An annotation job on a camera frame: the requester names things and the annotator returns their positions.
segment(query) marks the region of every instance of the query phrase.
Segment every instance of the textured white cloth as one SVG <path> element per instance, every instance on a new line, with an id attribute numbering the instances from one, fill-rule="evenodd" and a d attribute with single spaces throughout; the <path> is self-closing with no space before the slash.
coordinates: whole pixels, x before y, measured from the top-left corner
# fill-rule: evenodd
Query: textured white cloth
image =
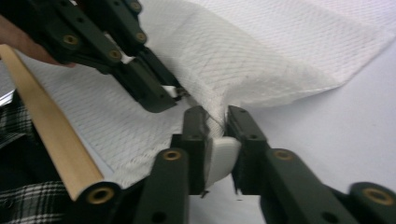
<path id="1" fill-rule="evenodd" d="M 227 105 L 280 105 L 338 87 L 396 34 L 392 1 L 191 2 L 142 0 L 141 25 L 148 46 L 210 113 L 217 137 Z M 150 114 L 110 76 L 25 61 L 123 186 L 147 175 L 180 132 L 183 102 Z"/>

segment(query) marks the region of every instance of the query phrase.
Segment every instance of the plaid shirt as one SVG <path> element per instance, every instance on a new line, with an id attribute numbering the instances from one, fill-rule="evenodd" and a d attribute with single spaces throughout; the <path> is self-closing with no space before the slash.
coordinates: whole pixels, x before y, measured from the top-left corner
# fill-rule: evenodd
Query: plaid shirt
<path id="1" fill-rule="evenodd" d="M 71 204 L 17 94 L 0 107 L 0 223 L 60 223 Z"/>

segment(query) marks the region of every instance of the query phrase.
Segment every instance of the metal rivet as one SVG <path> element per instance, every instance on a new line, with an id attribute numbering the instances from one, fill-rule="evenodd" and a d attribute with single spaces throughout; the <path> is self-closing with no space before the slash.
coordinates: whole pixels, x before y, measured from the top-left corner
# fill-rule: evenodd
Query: metal rivet
<path id="1" fill-rule="evenodd" d="M 78 43 L 78 39 L 73 35 L 64 35 L 64 43 L 76 45 Z"/>
<path id="2" fill-rule="evenodd" d="M 282 161 L 291 161 L 293 159 L 293 155 L 286 150 L 277 150 L 274 155 Z"/>
<path id="3" fill-rule="evenodd" d="M 136 38 L 143 41 L 146 40 L 146 35 L 143 33 L 137 33 Z"/>
<path id="4" fill-rule="evenodd" d="M 181 154 L 178 151 L 171 150 L 163 153 L 163 158 L 167 161 L 176 161 L 181 158 Z"/>
<path id="5" fill-rule="evenodd" d="M 109 187 L 93 189 L 87 196 L 87 202 L 92 204 L 106 203 L 114 197 L 114 190 Z"/>
<path id="6" fill-rule="evenodd" d="M 120 59 L 121 58 L 121 53 L 117 50 L 111 50 L 108 55 L 110 55 L 110 57 L 114 58 L 114 59 Z"/>
<path id="7" fill-rule="evenodd" d="M 385 191 L 380 189 L 373 189 L 373 188 L 364 189 L 363 194 L 364 196 L 366 196 L 368 199 L 370 199 L 375 203 L 379 203 L 386 206 L 394 204 L 393 198 Z"/>
<path id="8" fill-rule="evenodd" d="M 135 10 L 140 10 L 140 8 L 142 8 L 142 6 L 140 6 L 139 3 L 132 2 L 132 3 L 131 3 L 131 8 L 133 8 L 133 9 L 135 9 Z"/>

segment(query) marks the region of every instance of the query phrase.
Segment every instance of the wooden stick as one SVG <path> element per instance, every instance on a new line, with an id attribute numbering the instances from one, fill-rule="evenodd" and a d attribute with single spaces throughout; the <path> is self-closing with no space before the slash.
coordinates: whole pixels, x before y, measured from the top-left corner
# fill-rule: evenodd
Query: wooden stick
<path id="1" fill-rule="evenodd" d="M 52 101 L 15 51 L 0 45 L 0 55 L 28 109 L 58 174 L 75 200 L 102 174 L 61 109 Z"/>

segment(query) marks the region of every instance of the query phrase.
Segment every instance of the finger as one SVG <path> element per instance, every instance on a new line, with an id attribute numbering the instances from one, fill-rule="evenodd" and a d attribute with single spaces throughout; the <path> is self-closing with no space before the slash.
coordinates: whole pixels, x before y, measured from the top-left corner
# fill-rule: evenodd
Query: finger
<path id="1" fill-rule="evenodd" d="M 18 49 L 27 56 L 39 60 L 44 63 L 52 63 L 56 65 L 63 65 L 56 62 L 47 51 L 33 41 L 20 28 L 8 21 L 0 15 L 0 44 L 10 45 L 12 48 Z"/>

